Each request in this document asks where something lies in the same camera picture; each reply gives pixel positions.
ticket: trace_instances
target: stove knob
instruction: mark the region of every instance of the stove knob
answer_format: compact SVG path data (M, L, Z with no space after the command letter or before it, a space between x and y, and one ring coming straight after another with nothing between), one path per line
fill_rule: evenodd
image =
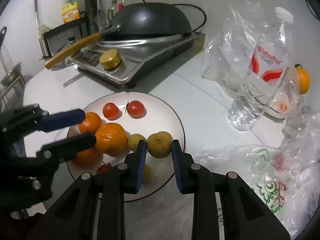
M115 68L121 62L121 57L116 49L107 50L100 57L100 63L105 70Z

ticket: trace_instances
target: yellow detergent bottle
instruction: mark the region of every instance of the yellow detergent bottle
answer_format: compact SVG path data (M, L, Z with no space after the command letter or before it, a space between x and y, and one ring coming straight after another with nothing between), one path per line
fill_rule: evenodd
M62 18L64 23L80 19L80 12L76 0L69 0L67 4L61 8Z

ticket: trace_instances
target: portable gas stove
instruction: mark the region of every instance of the portable gas stove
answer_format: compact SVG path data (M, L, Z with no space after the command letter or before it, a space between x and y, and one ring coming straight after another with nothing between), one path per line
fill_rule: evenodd
M75 56L68 57L78 70L92 74L117 87L133 88L137 80L192 47L200 33L171 35L132 40L97 41L81 49ZM100 56L109 49L116 49L121 63L113 69L105 70L100 64Z

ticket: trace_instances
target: bottle label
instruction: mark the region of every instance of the bottle label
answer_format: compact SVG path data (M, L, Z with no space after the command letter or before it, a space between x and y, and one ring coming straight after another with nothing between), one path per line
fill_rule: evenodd
M271 87L279 88L289 70L288 59L267 44L257 45L249 68Z

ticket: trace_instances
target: wall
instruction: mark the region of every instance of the wall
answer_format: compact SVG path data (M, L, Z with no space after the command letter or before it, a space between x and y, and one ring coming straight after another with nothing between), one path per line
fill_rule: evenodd
M8 47L15 62L21 60L22 72L26 75L35 75L43 69L38 45L36 24L33 12L34 0L12 0L0 17L0 26L7 25L9 28L6 37ZM56 27L61 23L60 7L67 0L38 0L40 19L50 27ZM78 0L83 7L83 0ZM207 12L208 21L203 32L207 34L206 43L222 29L222 22L229 12L229 3L239 4L244 0L146 0L161 1L167 3L191 3L200 6ZM320 23L308 11L305 0L250 0L260 1L264 8L267 19L271 20L274 8L281 6L292 12L294 16L293 44L295 49L294 63L300 63L309 72L311 88L306 94L306 101L313 110L320 111L320 68L318 66L318 54L320 51ZM102 0L106 9L111 5L111 0ZM183 8L188 15L191 25L196 27L203 18L198 11Z

